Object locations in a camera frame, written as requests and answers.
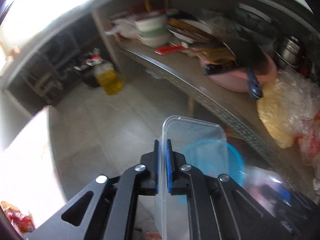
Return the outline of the clear plastic food container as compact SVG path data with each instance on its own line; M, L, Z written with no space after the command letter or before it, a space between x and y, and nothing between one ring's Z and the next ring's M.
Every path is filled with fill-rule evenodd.
M167 187L167 140L172 150L203 174L216 178L229 173L227 138L218 124L186 118L168 117L159 142L158 195L155 221L163 239L189 239L186 196L172 196Z

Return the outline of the blue plastic waste basket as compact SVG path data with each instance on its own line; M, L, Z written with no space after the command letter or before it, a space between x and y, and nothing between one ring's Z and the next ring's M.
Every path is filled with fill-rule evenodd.
M229 175L240 186L245 181L245 163L239 151L222 139L201 139L181 151L188 164L204 175Z

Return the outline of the red contents plastic bag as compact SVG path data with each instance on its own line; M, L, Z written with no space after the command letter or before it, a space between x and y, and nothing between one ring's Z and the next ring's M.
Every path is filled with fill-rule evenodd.
M319 159L319 113L313 120L312 127L306 135L296 138L302 162L305 165L316 165Z

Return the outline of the pink patterned tablecloth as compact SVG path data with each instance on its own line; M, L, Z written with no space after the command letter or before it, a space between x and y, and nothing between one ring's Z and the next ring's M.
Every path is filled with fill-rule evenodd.
M37 228L67 202L50 138L54 114L44 107L1 152L1 200L31 215Z

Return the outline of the yellow plastic bag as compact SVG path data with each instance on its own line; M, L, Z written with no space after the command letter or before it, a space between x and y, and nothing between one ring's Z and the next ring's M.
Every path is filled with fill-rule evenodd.
M294 145L295 137L285 127L285 109L281 103L278 79L265 83L263 97L257 101L258 116L275 143L285 149Z

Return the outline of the yellow cooking oil jug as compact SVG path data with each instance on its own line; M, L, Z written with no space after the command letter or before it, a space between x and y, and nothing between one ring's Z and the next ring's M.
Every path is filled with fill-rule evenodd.
M94 76L107 95L118 94L123 89L124 83L109 61L95 65Z

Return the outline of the black bucket under counter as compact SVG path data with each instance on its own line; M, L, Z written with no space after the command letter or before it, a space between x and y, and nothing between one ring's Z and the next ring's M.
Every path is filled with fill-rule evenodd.
M91 54L85 54L78 57L75 61L74 69L80 75L83 83L88 87L100 87L94 75L94 65L92 63Z

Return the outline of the steel thermos flask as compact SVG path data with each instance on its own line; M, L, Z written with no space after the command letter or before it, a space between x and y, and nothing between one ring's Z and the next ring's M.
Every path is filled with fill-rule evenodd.
M300 41L292 35L283 36L276 43L276 56L282 64L298 67L298 56L300 54Z

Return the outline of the white plastic bag on shelf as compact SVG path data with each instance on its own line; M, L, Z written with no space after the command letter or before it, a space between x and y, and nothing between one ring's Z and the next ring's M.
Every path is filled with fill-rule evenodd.
M110 30L106 30L105 34L108 36L120 34L124 38L135 39L138 37L138 30L133 21L130 18L119 18L112 22L113 27Z

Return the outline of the stacked white green bowls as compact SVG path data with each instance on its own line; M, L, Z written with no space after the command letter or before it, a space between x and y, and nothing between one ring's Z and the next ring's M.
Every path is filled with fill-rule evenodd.
M164 13L150 12L135 20L140 42L151 48L166 45L172 34L167 29L168 17Z

